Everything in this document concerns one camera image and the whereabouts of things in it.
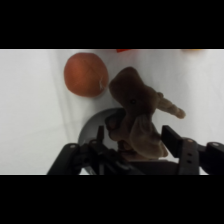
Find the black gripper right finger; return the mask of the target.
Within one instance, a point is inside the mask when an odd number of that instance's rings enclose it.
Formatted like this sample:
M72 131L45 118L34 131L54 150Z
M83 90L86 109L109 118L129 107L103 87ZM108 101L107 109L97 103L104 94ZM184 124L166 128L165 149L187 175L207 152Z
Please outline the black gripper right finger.
M190 139L181 137L170 126L162 127L162 142L174 158L178 158L178 175L199 174L198 144Z

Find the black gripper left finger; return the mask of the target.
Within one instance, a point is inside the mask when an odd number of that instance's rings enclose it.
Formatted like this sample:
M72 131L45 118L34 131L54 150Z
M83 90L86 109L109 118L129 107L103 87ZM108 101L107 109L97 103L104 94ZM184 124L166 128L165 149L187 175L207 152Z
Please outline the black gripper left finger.
M113 159L111 151L104 145L104 127L99 126L95 139L92 139L88 146L90 147L90 168L93 175L112 175Z

